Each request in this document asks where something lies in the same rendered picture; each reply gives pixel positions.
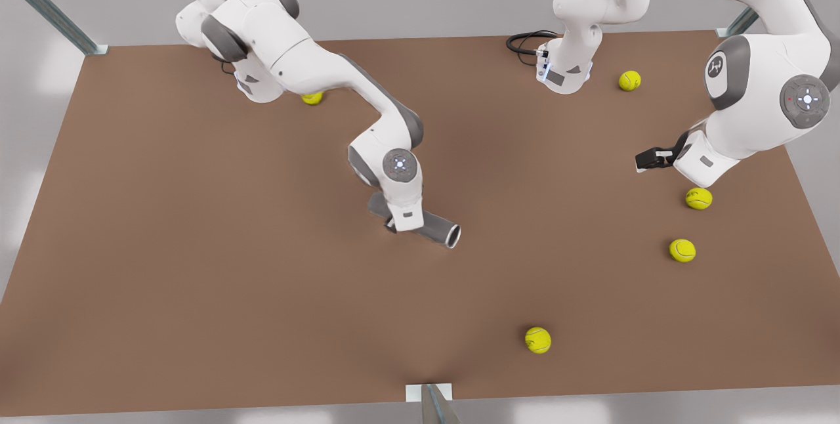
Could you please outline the grey tennis ball tube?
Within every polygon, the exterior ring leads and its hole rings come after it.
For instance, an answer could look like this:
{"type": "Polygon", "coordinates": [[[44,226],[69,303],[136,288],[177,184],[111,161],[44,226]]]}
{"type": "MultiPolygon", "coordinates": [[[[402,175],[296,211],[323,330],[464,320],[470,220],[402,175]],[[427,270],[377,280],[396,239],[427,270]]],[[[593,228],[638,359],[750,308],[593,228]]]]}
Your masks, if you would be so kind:
{"type": "MultiPolygon", "coordinates": [[[[384,220],[392,217],[384,194],[381,192],[375,192],[370,196],[367,209],[373,215],[377,215],[384,220]]],[[[419,229],[412,230],[413,233],[450,249],[458,244],[460,239],[459,224],[451,223],[451,221],[438,217],[438,215],[429,213],[428,211],[423,211],[423,220],[424,225],[419,229]]]]}

